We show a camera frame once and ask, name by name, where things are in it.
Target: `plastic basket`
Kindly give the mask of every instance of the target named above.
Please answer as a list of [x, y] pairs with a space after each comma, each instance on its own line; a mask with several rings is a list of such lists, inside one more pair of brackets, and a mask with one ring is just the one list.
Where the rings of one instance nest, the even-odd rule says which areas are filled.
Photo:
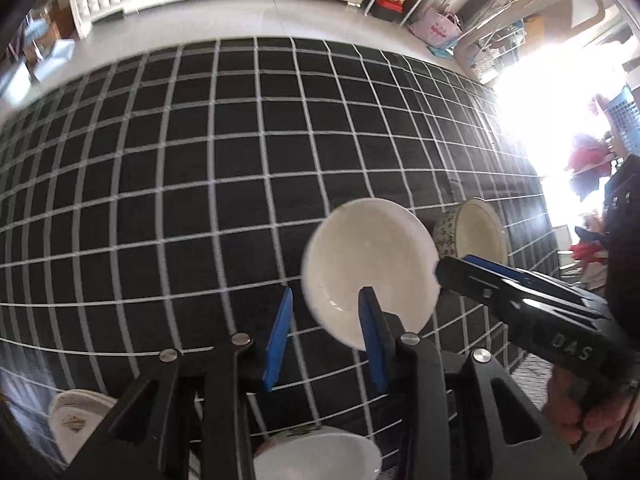
[[640, 110], [631, 89], [625, 86], [606, 106], [605, 112], [611, 124], [611, 133], [626, 151], [619, 155], [640, 155]]

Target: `silver bolt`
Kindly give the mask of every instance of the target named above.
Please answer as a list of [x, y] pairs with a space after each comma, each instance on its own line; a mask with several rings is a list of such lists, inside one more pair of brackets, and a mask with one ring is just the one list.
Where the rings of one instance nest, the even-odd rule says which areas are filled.
[[491, 352], [485, 348], [476, 348], [471, 355], [479, 363], [488, 363], [491, 360]]
[[400, 341], [407, 346], [416, 346], [420, 342], [420, 336], [413, 332], [405, 332], [400, 336]]
[[238, 332], [231, 336], [231, 342], [236, 346], [244, 346], [251, 342], [251, 337], [244, 332]]
[[178, 358], [178, 351], [175, 348], [167, 348], [160, 352], [160, 360], [163, 363], [170, 363]]

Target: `patterned bowl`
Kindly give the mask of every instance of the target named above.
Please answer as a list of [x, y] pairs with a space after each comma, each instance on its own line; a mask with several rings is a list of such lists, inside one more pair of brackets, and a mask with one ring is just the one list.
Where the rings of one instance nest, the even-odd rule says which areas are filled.
[[472, 198], [444, 213], [433, 228], [438, 254], [463, 258], [468, 254], [508, 265], [507, 237], [488, 202]]

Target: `black checkered tablecloth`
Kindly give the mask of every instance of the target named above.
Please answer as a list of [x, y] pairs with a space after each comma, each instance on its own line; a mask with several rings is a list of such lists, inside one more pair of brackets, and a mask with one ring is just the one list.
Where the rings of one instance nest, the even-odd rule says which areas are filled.
[[[300, 288], [306, 242], [346, 201], [394, 200], [430, 227], [479, 196], [512, 265], [558, 270], [538, 177], [494, 94], [390, 52], [297, 38], [149, 52], [29, 106], [0, 150], [1, 386], [53, 461], [53, 395], [118, 397], [168, 347], [236, 331], [264, 344], [286, 284], [290, 342], [275, 391], [249, 397], [252, 435], [322, 422], [372, 438], [391, 465], [398, 403]], [[450, 294], [422, 333], [508, 368], [522, 358], [486, 307]]]

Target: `white tiled floor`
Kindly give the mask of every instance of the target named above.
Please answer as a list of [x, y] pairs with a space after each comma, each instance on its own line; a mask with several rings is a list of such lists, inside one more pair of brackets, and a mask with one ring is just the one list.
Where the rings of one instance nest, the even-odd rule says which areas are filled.
[[343, 2], [190, 0], [95, 23], [89, 36], [76, 44], [73, 59], [41, 84], [36, 83], [25, 104], [69, 79], [123, 57], [176, 43], [247, 36], [356, 43], [458, 70], [454, 62], [433, 56], [406, 28], [365, 17], [362, 9]]

